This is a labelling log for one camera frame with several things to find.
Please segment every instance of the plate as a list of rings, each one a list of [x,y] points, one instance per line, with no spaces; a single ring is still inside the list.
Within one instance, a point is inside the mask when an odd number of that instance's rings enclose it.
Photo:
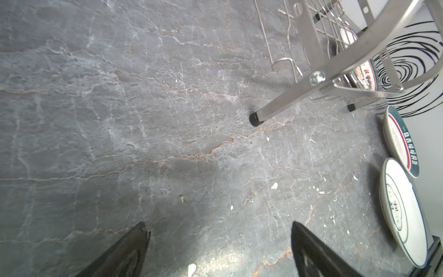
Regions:
[[[423,215],[413,184],[394,158],[383,164],[379,195],[383,215],[398,245],[413,265],[425,267],[428,246]]]
[[[340,28],[340,36],[342,40],[347,44],[353,44],[357,40],[355,32],[352,31],[351,27],[344,25]],[[377,90],[381,88],[379,86],[379,80],[375,74],[374,67],[370,60],[362,63],[359,67],[353,70],[354,74],[351,76],[351,80],[357,87],[361,87],[365,90]]]
[[[417,178],[420,172],[417,151],[406,124],[394,106],[386,108],[383,133],[391,155],[411,177]]]

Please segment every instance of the screw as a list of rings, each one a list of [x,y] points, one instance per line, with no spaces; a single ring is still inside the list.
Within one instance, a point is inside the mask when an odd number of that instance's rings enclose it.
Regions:
[[[312,72],[312,74],[309,76],[309,83],[311,84],[311,86],[318,86],[325,79],[326,79],[325,74],[323,72],[315,71],[315,72]]]

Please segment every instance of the marble surface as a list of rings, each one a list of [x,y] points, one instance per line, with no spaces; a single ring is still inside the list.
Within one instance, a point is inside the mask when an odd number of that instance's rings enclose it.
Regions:
[[[283,4],[259,3],[282,56]],[[380,210],[370,107],[305,99],[250,125],[291,85],[253,1],[0,5],[0,275],[73,276],[139,221],[142,276],[297,276],[294,220],[365,276],[411,267]]]

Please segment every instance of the white paint chip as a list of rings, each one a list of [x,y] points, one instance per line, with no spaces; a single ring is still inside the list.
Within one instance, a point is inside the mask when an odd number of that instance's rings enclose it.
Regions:
[[[197,270],[197,265],[196,264],[188,265],[188,277],[192,277],[192,275],[194,274],[194,272],[196,270]]]

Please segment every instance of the metal dish rack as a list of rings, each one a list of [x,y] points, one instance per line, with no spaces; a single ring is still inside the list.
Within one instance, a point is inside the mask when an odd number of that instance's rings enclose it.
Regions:
[[[271,68],[280,62],[291,64],[295,85],[276,97],[260,110],[252,113],[249,120],[258,126],[269,118],[309,97],[318,99],[350,99],[349,111],[374,103],[387,97],[395,97],[405,89],[433,78],[443,69],[443,58],[424,74],[402,83],[397,75],[386,45],[415,14],[424,0],[390,0],[375,19],[367,0],[358,0],[367,29],[357,35],[343,19],[345,12],[339,0],[283,0],[285,10],[277,12],[288,19],[287,44],[289,56],[274,60],[260,14],[254,0],[257,16],[263,32]],[[443,32],[443,9],[438,0],[426,0],[426,5],[440,34]],[[304,54],[311,73],[304,76],[291,51],[290,31],[297,27]],[[374,90],[365,78],[362,65],[379,54],[391,86],[386,90]]]

